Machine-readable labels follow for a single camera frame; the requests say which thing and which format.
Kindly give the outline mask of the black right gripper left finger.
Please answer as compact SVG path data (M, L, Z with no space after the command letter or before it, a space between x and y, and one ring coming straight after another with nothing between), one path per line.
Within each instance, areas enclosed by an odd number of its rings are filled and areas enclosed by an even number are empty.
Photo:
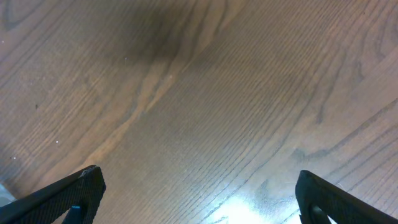
M1 207L1 223L91 224L106 190L101 168L88 166L24 198Z

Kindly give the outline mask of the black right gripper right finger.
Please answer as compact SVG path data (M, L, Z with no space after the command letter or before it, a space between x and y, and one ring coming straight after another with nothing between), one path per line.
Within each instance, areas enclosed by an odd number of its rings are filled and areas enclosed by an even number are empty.
M397 224L397 219L364 203L308 170L301 170L295 196L302 223Z

